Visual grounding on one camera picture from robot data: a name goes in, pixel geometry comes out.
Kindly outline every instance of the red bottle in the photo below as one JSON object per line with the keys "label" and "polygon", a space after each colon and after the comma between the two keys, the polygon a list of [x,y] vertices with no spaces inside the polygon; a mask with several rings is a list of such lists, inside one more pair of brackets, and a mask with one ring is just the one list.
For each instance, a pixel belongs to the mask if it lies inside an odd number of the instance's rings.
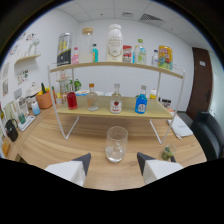
{"label": "red bottle", "polygon": [[72,84],[69,84],[68,88],[69,88],[69,93],[67,94],[68,109],[74,110],[77,108],[76,95],[72,90]]}

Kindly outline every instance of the ceiling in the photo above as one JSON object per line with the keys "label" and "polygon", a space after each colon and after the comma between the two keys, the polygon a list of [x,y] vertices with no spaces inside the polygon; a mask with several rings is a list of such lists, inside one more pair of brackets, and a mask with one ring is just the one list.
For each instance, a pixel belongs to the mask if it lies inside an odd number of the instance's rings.
{"label": "ceiling", "polygon": [[[174,34],[192,47],[214,53],[200,31],[190,22],[175,11],[150,0],[73,0],[56,9],[68,13],[80,23],[99,19],[127,19],[148,23]],[[144,14],[149,16],[141,20]]]}

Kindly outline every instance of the door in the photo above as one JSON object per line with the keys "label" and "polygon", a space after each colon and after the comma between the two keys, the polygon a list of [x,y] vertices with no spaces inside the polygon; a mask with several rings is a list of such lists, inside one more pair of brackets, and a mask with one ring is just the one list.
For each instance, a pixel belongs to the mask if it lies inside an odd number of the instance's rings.
{"label": "door", "polygon": [[198,110],[208,111],[212,93],[212,67],[207,50],[192,48],[194,81],[186,114],[194,120]]}

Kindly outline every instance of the black chair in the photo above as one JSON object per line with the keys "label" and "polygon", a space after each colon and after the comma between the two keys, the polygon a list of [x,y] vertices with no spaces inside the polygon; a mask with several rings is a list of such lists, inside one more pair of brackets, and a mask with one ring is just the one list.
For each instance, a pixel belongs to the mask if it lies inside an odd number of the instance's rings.
{"label": "black chair", "polygon": [[198,111],[191,130],[200,143],[207,161],[223,158],[224,133],[209,112]]}

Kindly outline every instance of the shelf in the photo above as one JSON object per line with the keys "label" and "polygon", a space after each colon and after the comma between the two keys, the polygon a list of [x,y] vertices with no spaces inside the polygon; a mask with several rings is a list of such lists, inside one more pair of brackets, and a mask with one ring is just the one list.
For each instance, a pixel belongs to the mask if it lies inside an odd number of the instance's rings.
{"label": "shelf", "polygon": [[88,111],[87,96],[76,96],[78,108],[69,110],[67,103],[57,109],[59,114],[74,114],[76,116],[87,117],[107,117],[107,118],[125,118],[125,119],[172,119],[169,111],[157,100],[148,99],[146,112],[138,114],[135,112],[135,97],[122,98],[122,111],[120,114],[110,112],[110,100],[108,96],[98,96],[99,109],[97,111]]}
{"label": "shelf", "polygon": [[39,56],[41,56],[41,54],[36,54],[36,55],[31,55],[31,56],[22,57],[22,58],[19,58],[19,59],[15,62],[15,64],[18,64],[18,63],[23,62],[23,61],[28,61],[28,60],[30,60],[30,59],[37,58],[37,57],[39,57]]}
{"label": "shelf", "polygon": [[52,72],[57,72],[57,71],[61,71],[61,70],[81,68],[81,67],[90,67],[90,66],[124,66],[124,67],[131,67],[131,68],[142,68],[142,69],[153,70],[153,71],[165,73],[165,74],[183,79],[182,75],[174,73],[168,69],[153,67],[153,66],[149,66],[149,65],[125,63],[125,62],[94,62],[94,63],[68,64],[68,65],[59,66],[55,69],[51,69],[50,72],[52,73]]}
{"label": "shelf", "polygon": [[67,79],[72,79],[72,76],[65,77],[64,79],[57,79],[56,82],[61,82]]}

